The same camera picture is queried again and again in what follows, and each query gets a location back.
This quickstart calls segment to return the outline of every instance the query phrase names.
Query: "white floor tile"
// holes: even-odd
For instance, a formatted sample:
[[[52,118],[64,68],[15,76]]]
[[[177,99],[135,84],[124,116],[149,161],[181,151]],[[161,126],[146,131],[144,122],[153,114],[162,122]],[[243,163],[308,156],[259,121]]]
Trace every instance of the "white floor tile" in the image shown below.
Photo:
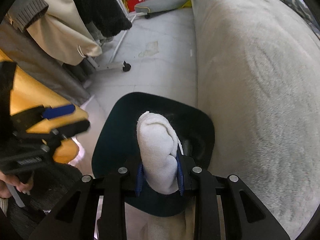
[[[100,89],[106,86],[130,86],[135,85],[138,80],[139,70],[142,60],[131,61],[131,70],[123,72],[122,65],[119,68],[98,71],[92,78],[90,91],[95,92],[94,88]]]
[[[189,106],[196,107],[198,89],[193,87],[169,87],[169,86],[135,86],[135,92],[144,92],[169,98]]]
[[[191,8],[167,12],[148,20],[141,18],[134,25],[145,31],[169,35],[179,41],[190,41],[195,37]]]
[[[100,86],[90,87],[89,91],[94,93],[97,101],[108,116],[115,103],[122,96],[133,92],[134,86]]]
[[[145,58],[136,85],[197,87],[195,71],[182,69],[161,59]]]
[[[82,174],[93,175],[91,159],[107,117],[96,97],[90,98],[81,108],[89,114],[90,128],[87,132],[76,136],[76,142],[80,143],[80,151],[78,156],[72,160],[70,164],[77,167]]]

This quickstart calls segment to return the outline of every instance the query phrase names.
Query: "blue gripper pad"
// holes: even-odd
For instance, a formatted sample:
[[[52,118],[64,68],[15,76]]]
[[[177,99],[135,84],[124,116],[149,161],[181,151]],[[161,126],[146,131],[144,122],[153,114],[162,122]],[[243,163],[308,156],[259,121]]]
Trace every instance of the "blue gripper pad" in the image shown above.
[[[59,106],[56,108],[48,107],[42,113],[42,117],[44,119],[50,120],[50,119],[64,116],[67,114],[72,114],[75,110],[76,110],[76,107],[74,105]]]
[[[177,170],[177,181],[178,181],[178,189],[180,191],[180,195],[183,196],[184,193],[184,180],[183,180],[183,171],[182,166],[179,158],[179,154],[177,153],[176,156],[177,164],[178,164],[178,170]]]
[[[142,162],[140,162],[139,167],[138,167],[138,172],[137,172],[137,180],[136,180],[136,196],[140,196],[140,192],[142,191],[142,185],[144,181],[144,171],[143,171],[143,165]]]

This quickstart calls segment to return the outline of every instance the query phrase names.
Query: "beige coat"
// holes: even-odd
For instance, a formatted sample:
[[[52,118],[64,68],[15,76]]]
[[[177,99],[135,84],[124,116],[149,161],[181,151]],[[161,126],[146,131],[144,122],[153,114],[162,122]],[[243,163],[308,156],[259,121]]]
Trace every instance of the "beige coat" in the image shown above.
[[[47,13],[27,31],[51,57],[70,65],[78,65],[84,55],[98,56],[101,47],[93,40],[77,11],[73,0],[45,0]]]

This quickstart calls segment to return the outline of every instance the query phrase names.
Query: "yellow bag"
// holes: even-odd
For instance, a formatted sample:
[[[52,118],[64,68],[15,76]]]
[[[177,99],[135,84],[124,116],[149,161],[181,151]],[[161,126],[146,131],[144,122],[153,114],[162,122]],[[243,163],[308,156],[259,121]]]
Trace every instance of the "yellow bag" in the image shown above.
[[[3,60],[12,61],[0,50],[0,61]],[[57,107],[67,104],[70,104],[68,100],[41,84],[17,66],[13,90],[11,91],[11,115],[39,105]],[[87,118],[87,112],[76,106],[73,114],[51,120],[43,120],[29,128],[27,132],[49,133],[54,128]],[[78,152],[77,144],[71,139],[66,139],[62,141],[62,145],[55,151],[53,159],[58,163],[68,163],[77,156]]]

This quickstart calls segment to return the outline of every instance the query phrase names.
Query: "hanging coat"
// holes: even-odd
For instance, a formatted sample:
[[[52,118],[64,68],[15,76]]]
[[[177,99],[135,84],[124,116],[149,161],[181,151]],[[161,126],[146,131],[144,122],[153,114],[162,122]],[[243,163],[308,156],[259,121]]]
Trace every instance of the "hanging coat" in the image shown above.
[[[45,0],[15,0],[8,11],[12,25],[24,32],[48,10]]]
[[[15,30],[3,20],[0,24],[0,40],[0,50],[41,84],[78,106],[90,98],[82,84],[45,53],[27,32]]]
[[[81,20],[73,0],[45,0],[47,13],[33,23],[27,31],[38,45],[51,57],[69,65],[78,65],[84,55],[96,57],[101,47]]]
[[[117,0],[74,0],[84,24],[93,22],[104,37],[128,30],[132,23],[124,15]]]

